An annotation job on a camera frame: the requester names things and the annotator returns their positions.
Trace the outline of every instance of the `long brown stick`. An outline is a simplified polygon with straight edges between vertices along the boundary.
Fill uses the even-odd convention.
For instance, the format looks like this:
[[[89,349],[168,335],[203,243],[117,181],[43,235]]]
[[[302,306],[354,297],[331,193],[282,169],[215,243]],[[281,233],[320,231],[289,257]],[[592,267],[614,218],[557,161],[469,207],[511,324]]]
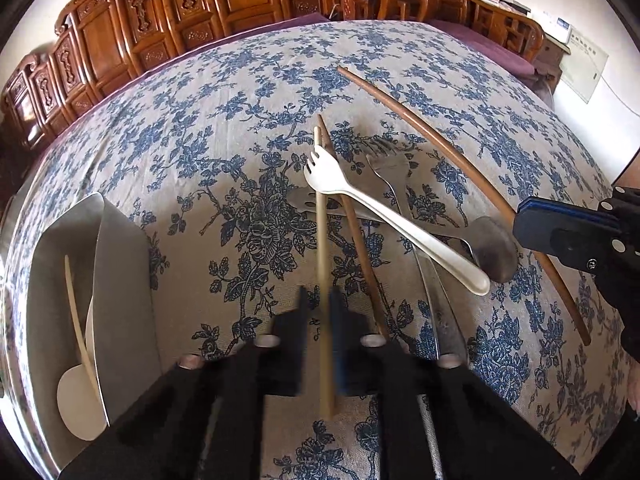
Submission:
[[[322,146],[322,132],[314,128],[314,143]],[[326,217],[326,197],[316,191],[316,241],[318,243],[318,282],[320,288],[320,416],[330,420],[335,412],[335,391],[332,353],[332,330],[329,314],[329,237]]]
[[[339,66],[338,72],[345,76],[350,81],[356,83],[360,88],[366,90],[370,95],[375,97],[378,101],[380,101],[383,105],[385,105],[390,110],[394,111],[396,114],[401,116],[406,122],[408,122],[412,127],[414,127],[418,132],[423,134],[423,136],[429,139],[438,149],[440,149],[444,155],[451,160],[457,167],[462,170],[466,176],[471,179],[480,191],[484,193],[484,195],[494,204],[494,206],[498,209],[503,218],[508,222],[510,226],[513,225],[513,220],[515,218],[515,211],[513,207],[504,199],[504,197],[495,189],[494,185],[487,180],[487,178],[478,171],[469,160],[458,150],[453,148],[451,143],[446,140],[441,134],[439,134],[434,128],[429,126],[426,122],[424,122],[420,117],[414,114],[411,110],[406,108],[404,105],[400,104],[398,101],[393,99],[390,95],[386,94],[379,88],[376,88],[374,85],[365,81],[364,79],[356,76],[354,73],[349,72],[346,68]],[[591,335],[587,330],[586,325],[584,324],[584,320],[580,315],[580,311],[575,304],[574,298],[572,298],[569,289],[566,288],[564,281],[560,274],[558,274],[558,270],[554,267],[554,264],[551,262],[549,257],[546,254],[534,252],[536,258],[540,262],[540,265],[546,272],[546,275],[553,283],[553,286],[556,288],[556,291],[560,295],[564,306],[566,307],[571,319],[574,320],[574,325],[580,334],[580,338],[585,346],[590,345],[591,343]]]
[[[320,130],[322,131],[322,138],[324,139],[324,148],[329,152],[331,156],[337,158],[335,155],[334,146],[329,136],[329,131],[326,129],[324,119],[322,115],[318,114],[318,123],[320,124]],[[369,259],[369,253],[367,253],[367,246],[364,243],[364,237],[360,230],[360,222],[356,217],[356,211],[353,209],[353,202],[351,198],[346,195],[340,195],[340,202],[345,213],[347,213],[347,222],[349,223],[349,230],[351,231],[351,237],[353,243],[356,246],[356,253],[358,254],[358,260],[360,261],[360,267],[362,268],[362,275],[364,281],[367,283],[367,291],[371,298],[371,306],[373,307],[373,317],[376,320],[376,325],[380,333],[387,339],[389,339],[389,332],[386,329],[385,322],[385,308],[382,304],[382,297],[378,290],[378,280],[373,273],[373,267],[371,267],[371,260]]]

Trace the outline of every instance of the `blue floral tablecloth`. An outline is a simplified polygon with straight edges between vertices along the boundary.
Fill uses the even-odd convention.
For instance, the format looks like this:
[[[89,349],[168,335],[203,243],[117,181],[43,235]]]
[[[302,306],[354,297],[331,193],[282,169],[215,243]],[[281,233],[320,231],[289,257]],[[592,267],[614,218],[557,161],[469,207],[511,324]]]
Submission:
[[[150,244],[150,282],[164,369],[185,352],[215,359],[267,330],[292,308],[299,285],[312,303],[316,224],[286,202],[302,173],[322,112],[354,184],[385,187],[364,146],[395,144],[410,161],[417,218],[465,226],[497,211],[465,175],[407,124],[335,70],[373,81],[439,129],[510,201],[530,195],[595,207],[610,189],[577,137],[503,69],[447,34],[403,22],[343,22],[262,34],[176,60],[92,110],[42,161],[8,259],[2,380],[26,454],[57,470],[33,411],[24,312],[41,232],[100,191]],[[385,224],[362,228],[383,284],[390,332],[429,356],[430,316],[410,246]],[[346,222],[330,221],[332,275],[350,308],[370,310]],[[588,324],[584,348],[530,251],[514,279],[484,298],[444,277],[468,339],[473,370],[583,470],[625,402],[621,322],[590,276],[561,267]],[[310,345],[318,321],[311,320]],[[373,398],[347,399],[319,420],[315,395],[269,398],[262,474],[281,479],[378,478]]]

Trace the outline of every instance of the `purple cushion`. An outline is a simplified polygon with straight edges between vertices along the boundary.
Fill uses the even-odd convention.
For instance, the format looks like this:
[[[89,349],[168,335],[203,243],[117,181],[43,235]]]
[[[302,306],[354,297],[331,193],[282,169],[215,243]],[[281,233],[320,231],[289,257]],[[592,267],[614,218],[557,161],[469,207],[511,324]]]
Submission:
[[[484,54],[496,64],[516,77],[528,77],[535,74],[535,67],[527,60],[522,59],[518,54],[511,52],[503,46],[494,43],[489,38],[478,34],[459,23],[442,22],[441,20],[431,20],[428,22],[431,27],[435,27],[442,32],[450,34],[460,40],[469,48]]]
[[[244,38],[250,38],[251,36],[263,34],[265,32],[274,32],[275,30],[284,30],[285,28],[303,27],[304,25],[315,25],[316,23],[325,23],[328,21],[329,20],[319,12],[313,12],[311,14],[305,14],[304,16],[300,16],[298,18],[284,20],[283,22],[271,23],[270,25],[263,25],[262,27],[244,30],[242,32],[238,32],[237,34],[233,34],[232,36],[222,38],[221,40],[207,43],[203,46],[205,46],[206,48],[211,48],[212,46],[220,46],[236,40],[244,40]]]

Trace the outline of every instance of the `person's hand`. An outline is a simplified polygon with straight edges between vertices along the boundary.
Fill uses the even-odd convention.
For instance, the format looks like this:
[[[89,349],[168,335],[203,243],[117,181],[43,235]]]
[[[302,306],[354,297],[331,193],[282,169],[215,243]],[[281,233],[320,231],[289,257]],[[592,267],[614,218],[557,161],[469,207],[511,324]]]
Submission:
[[[631,359],[626,398],[636,413],[640,414],[640,363],[635,359]]]

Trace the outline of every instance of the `white wall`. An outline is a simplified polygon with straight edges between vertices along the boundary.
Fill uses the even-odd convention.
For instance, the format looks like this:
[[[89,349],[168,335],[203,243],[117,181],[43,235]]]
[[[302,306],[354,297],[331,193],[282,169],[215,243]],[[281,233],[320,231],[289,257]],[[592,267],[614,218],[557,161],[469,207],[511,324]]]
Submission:
[[[69,1],[34,0],[0,52],[0,88],[26,54],[56,40],[54,24]]]
[[[640,113],[640,52],[606,0],[518,0],[561,16],[609,54],[602,74],[615,93]],[[562,80],[556,113],[580,138],[605,176],[613,181],[640,146],[640,118],[600,81],[585,104]]]

